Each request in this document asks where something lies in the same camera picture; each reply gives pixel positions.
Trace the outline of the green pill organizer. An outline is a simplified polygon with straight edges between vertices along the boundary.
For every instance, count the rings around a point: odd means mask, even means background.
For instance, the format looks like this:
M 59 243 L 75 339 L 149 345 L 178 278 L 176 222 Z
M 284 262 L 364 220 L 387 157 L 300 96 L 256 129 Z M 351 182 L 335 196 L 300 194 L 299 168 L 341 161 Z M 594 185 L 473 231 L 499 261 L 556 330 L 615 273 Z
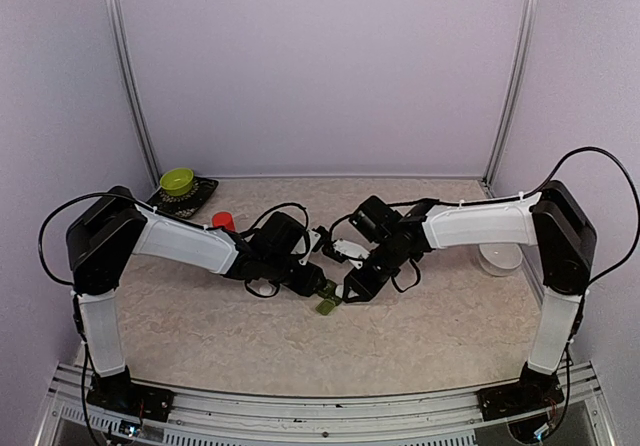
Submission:
M 318 295 L 322 298 L 321 302 L 315 307 L 315 311 L 318 314 L 328 316 L 343 302 L 334 295 L 336 286 L 337 285 L 328 285 L 326 288 L 318 292 Z

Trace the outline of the white bottle cap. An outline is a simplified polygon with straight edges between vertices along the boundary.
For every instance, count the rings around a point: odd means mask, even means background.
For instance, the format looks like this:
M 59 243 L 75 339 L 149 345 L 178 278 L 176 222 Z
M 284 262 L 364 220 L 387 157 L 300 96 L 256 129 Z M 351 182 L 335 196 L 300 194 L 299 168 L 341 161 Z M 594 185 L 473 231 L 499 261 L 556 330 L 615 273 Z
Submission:
M 274 297 L 275 295 L 278 294 L 280 288 L 278 286 L 273 286 L 271 284 L 265 284 L 265 285 L 261 285 L 258 290 L 257 290 L 257 294 L 259 297 L 262 298 L 271 298 Z

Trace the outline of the red pill bottle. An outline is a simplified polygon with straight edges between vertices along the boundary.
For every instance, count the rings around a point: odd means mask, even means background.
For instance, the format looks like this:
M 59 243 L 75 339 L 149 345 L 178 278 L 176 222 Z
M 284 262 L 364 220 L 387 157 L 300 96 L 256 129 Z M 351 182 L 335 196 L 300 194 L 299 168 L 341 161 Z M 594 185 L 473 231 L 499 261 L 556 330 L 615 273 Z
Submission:
M 234 218 L 227 211 L 216 212 L 211 218 L 211 224 L 213 228 L 225 229 L 231 232 L 236 231 Z

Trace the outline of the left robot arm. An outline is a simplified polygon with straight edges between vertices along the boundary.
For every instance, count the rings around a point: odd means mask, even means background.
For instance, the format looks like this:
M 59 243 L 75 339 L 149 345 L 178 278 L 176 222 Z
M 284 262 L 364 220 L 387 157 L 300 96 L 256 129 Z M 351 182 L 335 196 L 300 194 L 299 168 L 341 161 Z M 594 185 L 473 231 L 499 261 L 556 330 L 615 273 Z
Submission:
M 310 221 L 285 213 L 285 205 L 265 210 L 246 230 L 205 226 L 175 218 L 116 186 L 88 194 L 92 205 L 67 229 L 65 241 L 74 320 L 102 396 L 121 411 L 140 400 L 120 338 L 115 291 L 134 255 L 158 257 L 201 268 L 249 286 L 268 282 L 310 297 L 327 284 L 310 262 L 320 236 Z

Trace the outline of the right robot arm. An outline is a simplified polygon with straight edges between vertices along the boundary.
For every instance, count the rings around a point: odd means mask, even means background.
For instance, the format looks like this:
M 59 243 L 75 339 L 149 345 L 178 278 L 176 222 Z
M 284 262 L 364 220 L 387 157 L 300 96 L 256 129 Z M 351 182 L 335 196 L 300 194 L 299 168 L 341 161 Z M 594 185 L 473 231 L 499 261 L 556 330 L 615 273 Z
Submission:
M 435 250 L 480 245 L 537 248 L 545 287 L 542 312 L 520 379 L 511 389 L 512 402 L 523 410 L 535 408 L 549 395 L 551 379 L 579 328 L 590 286 L 625 264 L 639 243 L 634 238 L 621 259 L 594 274 L 595 227 L 552 175 L 531 191 L 481 201 L 423 198 L 386 203 L 371 196 L 346 219 L 375 246 L 366 251 L 354 243 L 332 245 L 353 265 L 340 289 L 347 303 L 372 300 L 384 285 L 396 281 L 403 265 L 415 266 Z

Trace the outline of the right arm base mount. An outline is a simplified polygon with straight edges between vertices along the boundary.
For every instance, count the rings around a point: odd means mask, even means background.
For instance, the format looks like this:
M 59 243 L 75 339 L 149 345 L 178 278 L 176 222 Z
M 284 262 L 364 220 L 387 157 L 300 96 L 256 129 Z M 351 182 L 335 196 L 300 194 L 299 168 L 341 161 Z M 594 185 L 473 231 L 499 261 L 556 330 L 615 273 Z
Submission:
M 543 391 L 539 386 L 522 386 L 518 382 L 482 388 L 476 395 L 485 422 L 548 408 L 565 400 L 560 386 Z

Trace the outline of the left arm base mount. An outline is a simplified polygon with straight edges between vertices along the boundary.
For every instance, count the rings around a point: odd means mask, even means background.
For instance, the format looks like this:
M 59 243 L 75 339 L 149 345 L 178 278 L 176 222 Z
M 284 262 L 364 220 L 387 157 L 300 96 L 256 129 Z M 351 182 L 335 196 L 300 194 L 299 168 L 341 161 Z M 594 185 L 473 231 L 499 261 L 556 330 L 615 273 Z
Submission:
M 142 420 L 167 422 L 174 393 L 169 389 L 138 383 L 92 386 L 87 393 L 89 405 Z

